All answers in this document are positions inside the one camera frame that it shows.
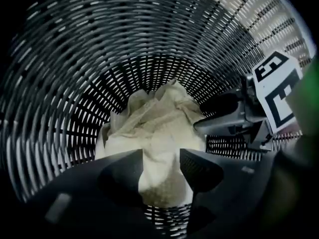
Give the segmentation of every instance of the white towel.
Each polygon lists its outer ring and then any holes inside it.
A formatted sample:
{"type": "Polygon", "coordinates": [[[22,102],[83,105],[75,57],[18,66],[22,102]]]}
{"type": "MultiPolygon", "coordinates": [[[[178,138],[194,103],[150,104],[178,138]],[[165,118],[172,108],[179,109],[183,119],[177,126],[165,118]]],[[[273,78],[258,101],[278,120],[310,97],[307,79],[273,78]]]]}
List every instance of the white towel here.
{"type": "Polygon", "coordinates": [[[161,208],[190,204],[193,192],[180,170],[179,150],[205,151],[204,137],[192,126],[203,118],[198,104],[177,80],[155,93],[139,90],[120,115],[111,113],[110,123],[100,130],[95,159],[142,149],[139,193],[143,202],[161,208]]]}

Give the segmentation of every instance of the laundry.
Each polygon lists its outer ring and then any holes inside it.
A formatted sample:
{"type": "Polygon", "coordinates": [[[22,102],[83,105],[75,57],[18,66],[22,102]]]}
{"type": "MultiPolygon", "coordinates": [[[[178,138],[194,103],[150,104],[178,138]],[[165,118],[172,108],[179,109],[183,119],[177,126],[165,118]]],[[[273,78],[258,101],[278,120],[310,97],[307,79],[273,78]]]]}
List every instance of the laundry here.
{"type": "Polygon", "coordinates": [[[177,80],[149,94],[139,90],[129,97],[127,108],[111,113],[110,122],[101,128],[95,159],[142,149],[143,202],[161,208],[190,204],[193,192],[180,170],[179,150],[206,150],[205,137],[193,129],[203,118],[199,105],[177,80]]]}

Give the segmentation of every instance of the black and white tag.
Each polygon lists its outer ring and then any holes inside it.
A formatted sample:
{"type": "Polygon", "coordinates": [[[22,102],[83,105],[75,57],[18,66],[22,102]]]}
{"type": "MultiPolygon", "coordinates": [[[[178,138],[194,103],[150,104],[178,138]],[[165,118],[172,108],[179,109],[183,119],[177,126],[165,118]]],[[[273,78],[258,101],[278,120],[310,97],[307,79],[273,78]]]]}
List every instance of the black and white tag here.
{"type": "Polygon", "coordinates": [[[303,77],[299,62],[292,56],[275,51],[252,71],[257,98],[273,133],[277,133],[296,121],[286,97],[303,77]]]}

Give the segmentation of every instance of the wicker laundry basket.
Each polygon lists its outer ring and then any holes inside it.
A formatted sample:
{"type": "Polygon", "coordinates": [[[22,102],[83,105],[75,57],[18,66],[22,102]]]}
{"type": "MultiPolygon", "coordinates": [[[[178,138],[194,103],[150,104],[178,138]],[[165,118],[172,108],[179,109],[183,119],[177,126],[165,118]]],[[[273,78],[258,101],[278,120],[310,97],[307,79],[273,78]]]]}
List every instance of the wicker laundry basket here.
{"type": "MultiPolygon", "coordinates": [[[[35,0],[0,82],[1,166],[28,201],[66,169],[94,160],[99,129],[133,92],[178,79],[201,105],[239,86],[275,49],[301,67],[310,62],[279,0],[35,0]]],[[[299,135],[277,135],[273,148],[299,135]]],[[[265,154],[240,137],[216,136],[207,152],[256,161],[265,154]]],[[[189,212],[145,206],[175,237],[185,236],[189,212]]]]}

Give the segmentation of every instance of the crumpled fabric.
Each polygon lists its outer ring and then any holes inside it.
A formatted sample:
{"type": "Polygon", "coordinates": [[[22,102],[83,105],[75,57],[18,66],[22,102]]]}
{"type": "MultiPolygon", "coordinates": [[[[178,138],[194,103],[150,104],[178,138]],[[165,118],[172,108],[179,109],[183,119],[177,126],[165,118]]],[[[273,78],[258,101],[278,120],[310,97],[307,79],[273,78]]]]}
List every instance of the crumpled fabric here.
{"type": "Polygon", "coordinates": [[[143,150],[144,170],[139,193],[146,205],[170,208],[190,204],[193,192],[179,165],[181,148],[206,150],[206,140],[193,129],[204,116],[199,105],[177,81],[156,92],[139,90],[127,108],[111,113],[96,142],[95,159],[130,150],[143,150]]]}

